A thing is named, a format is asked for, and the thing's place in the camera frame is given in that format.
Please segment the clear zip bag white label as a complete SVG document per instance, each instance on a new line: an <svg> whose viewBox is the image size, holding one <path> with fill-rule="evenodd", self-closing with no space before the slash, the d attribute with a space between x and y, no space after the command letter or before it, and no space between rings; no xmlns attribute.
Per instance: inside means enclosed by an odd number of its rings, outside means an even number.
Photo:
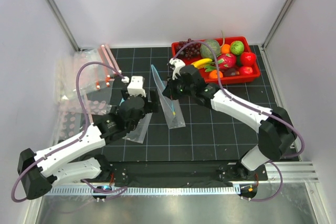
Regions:
<svg viewBox="0 0 336 224"><path fill-rule="evenodd" d="M122 137L123 140L143 143L146 132L145 130L146 115L142 119L123 119L120 117L125 131L125 134Z"/></svg>

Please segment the clear zip bag blue zipper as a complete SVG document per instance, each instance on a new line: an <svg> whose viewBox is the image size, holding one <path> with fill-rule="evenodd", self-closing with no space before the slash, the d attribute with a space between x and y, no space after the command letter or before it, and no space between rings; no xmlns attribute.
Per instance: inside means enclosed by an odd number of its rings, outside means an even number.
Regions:
<svg viewBox="0 0 336 224"><path fill-rule="evenodd" d="M164 117L169 129L176 129L185 127L185 120L182 114L181 106L178 100L171 100L163 95L163 91L166 88L166 81L163 81L156 69L151 64L152 76L154 83L158 90L161 107L164 113Z"/></svg>

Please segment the green netted melon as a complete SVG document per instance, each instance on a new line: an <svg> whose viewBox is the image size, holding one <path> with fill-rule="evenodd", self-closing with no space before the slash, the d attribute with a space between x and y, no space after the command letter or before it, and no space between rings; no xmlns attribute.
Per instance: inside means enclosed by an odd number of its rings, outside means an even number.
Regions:
<svg viewBox="0 0 336 224"><path fill-rule="evenodd" d="M219 43L215 39L208 39L208 40L205 40L203 44L201 44L200 55L202 58L209 58L211 60L214 60L216 57L222 54L221 48L223 47L225 43L225 36L224 36L223 31L221 31L221 33L222 33L221 43Z"/></svg>

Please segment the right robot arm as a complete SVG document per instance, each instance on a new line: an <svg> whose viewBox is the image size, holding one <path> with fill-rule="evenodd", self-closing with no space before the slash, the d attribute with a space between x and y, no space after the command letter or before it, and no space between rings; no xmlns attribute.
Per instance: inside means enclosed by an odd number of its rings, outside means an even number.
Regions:
<svg viewBox="0 0 336 224"><path fill-rule="evenodd" d="M239 98L221 85L206 83L193 65L172 66L163 95L171 100L189 96L210 110L227 114L253 129L258 143L246 152L231 169L233 177L248 180L256 169L268 161L280 160L296 140L287 111L281 107L268 109Z"/></svg>

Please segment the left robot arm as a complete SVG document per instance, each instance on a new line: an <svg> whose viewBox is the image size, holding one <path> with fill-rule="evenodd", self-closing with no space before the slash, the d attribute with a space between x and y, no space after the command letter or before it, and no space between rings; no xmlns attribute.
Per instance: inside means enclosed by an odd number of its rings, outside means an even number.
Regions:
<svg viewBox="0 0 336 224"><path fill-rule="evenodd" d="M81 179L106 182L111 169L106 158L99 154L84 162L74 159L104 147L134 131L147 114L158 111L156 89L150 95L134 95L122 90L124 101L108 114L98 115L93 123L86 123L82 132L47 149L34 152L30 148L19 155L16 183L21 183L26 200L47 194L55 185Z"/></svg>

